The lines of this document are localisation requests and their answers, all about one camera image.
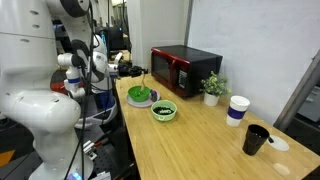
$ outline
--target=white cup with blue band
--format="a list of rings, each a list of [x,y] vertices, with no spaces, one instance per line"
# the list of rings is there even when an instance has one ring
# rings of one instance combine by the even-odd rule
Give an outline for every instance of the white cup with blue band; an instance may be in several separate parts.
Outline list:
[[[250,101],[247,98],[242,96],[232,96],[226,120],[227,124],[232,127],[239,126],[249,105]]]

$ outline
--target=small plant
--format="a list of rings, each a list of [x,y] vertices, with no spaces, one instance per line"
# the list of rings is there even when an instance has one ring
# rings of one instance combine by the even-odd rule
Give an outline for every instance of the small plant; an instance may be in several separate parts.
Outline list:
[[[227,82],[227,78],[220,77],[211,71],[211,76],[208,79],[201,80],[202,91],[217,97],[227,95],[231,93],[231,90],[226,87]]]

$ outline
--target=black cup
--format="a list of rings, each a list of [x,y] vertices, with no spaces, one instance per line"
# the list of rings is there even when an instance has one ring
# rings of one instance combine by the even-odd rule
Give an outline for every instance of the black cup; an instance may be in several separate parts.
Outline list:
[[[265,128],[257,124],[251,124],[248,126],[246,140],[244,141],[242,150],[246,154],[253,156],[258,152],[268,137],[269,132]]]

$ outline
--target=microwave control panel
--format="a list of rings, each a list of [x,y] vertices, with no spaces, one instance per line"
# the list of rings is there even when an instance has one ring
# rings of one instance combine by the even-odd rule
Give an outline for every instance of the microwave control panel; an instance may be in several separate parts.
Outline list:
[[[187,84],[187,73],[182,70],[179,70],[179,86],[185,89],[186,84]]]

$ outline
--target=green object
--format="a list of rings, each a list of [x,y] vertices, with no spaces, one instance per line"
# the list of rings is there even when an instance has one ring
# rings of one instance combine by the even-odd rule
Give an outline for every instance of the green object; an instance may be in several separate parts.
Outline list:
[[[144,87],[144,90],[140,92],[141,86],[134,86],[129,89],[128,94],[135,102],[144,102],[148,99],[150,94],[150,88]]]
[[[170,110],[172,110],[173,113],[169,115],[159,115],[155,112],[159,108],[165,109],[165,110],[160,110],[159,112],[167,112],[168,111],[167,109],[170,108]],[[158,121],[170,121],[176,115],[177,110],[178,110],[177,106],[173,102],[168,100],[157,101],[153,103],[153,105],[151,106],[151,112],[153,114],[153,117]]]

